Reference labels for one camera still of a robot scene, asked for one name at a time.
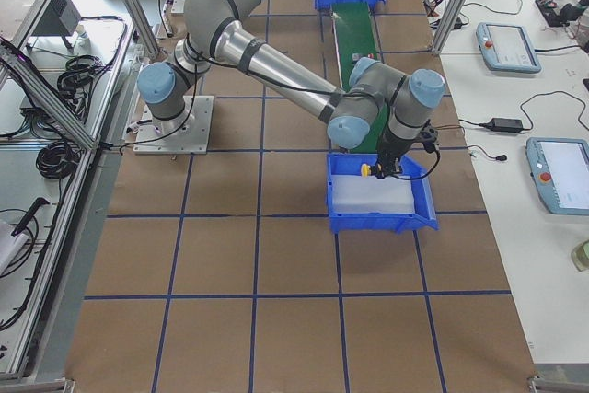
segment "green conveyor belt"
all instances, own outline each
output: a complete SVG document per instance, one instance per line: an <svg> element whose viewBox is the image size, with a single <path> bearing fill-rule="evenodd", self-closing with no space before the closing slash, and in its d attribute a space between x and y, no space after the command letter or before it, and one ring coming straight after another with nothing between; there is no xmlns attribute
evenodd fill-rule
<svg viewBox="0 0 589 393"><path fill-rule="evenodd" d="M333 4L331 10L338 64L340 66L341 87L347 91L350 88L348 81L354 67L354 55L370 56L369 54L372 54L375 58L377 56L370 9L365 2L349 2ZM353 149L352 152L376 152L378 135L387 123L387 114L388 109L381 110L364 142Z"/></svg>

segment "floor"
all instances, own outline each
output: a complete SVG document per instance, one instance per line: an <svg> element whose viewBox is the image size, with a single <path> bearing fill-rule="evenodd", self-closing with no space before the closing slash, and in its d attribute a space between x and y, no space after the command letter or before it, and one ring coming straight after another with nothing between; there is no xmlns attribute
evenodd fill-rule
<svg viewBox="0 0 589 393"><path fill-rule="evenodd" d="M312 0L264 2L245 28L339 81ZM375 34L384 62L442 72L420 0L379 6ZM202 92L207 156L123 157L66 367L76 391L527 391L534 366L460 131L441 132L431 175L438 232L333 235L323 123L223 68ZM433 122L456 119L447 94Z"/></svg>

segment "mounting plate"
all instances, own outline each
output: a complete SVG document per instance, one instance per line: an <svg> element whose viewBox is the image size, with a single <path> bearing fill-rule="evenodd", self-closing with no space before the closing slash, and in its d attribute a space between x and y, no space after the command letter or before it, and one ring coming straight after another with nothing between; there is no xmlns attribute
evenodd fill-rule
<svg viewBox="0 0 589 393"><path fill-rule="evenodd" d="M192 96L184 96L187 109L191 106ZM136 144L133 151L137 155L174 155L174 154L206 154L213 117L213 96L196 96L192 107L192 119L186 130L179 130L169 137L156 142ZM151 111L145 106L142 120L150 120ZM145 142L162 134L152 124L139 128L137 142Z"/></svg>

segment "white table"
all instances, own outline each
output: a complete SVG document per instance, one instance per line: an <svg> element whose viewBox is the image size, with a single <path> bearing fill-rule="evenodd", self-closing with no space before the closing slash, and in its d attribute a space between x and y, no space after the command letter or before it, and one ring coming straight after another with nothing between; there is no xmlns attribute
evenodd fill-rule
<svg viewBox="0 0 589 393"><path fill-rule="evenodd" d="M493 9L515 11L516 0L467 0ZM463 8L470 26L453 31L441 60L458 116L474 122L492 117L516 118L528 126L520 104L536 93L565 90L589 103L582 79L589 77L589 58L580 50L539 56L536 75L491 72L475 39L479 22L525 26L536 48L572 44L563 29L547 29L533 0L524 0L515 16L494 14L479 6ZM525 157L531 136L589 139L576 121L581 104L562 94L536 98L525 106L535 129L526 134L466 129L468 144L490 154L506 154L504 163L473 149L473 165L502 254L517 310L536 364L589 363L589 272L578 272L572 249L589 239L589 218L550 214L537 196ZM589 124L589 112L583 116Z"/></svg>

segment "yellow object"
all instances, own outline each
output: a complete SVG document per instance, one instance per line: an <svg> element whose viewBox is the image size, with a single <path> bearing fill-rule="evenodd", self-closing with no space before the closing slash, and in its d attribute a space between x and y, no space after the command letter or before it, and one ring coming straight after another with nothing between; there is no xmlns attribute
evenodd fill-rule
<svg viewBox="0 0 589 393"><path fill-rule="evenodd" d="M360 175L363 177L370 177L370 165L364 163L360 168Z"/></svg>

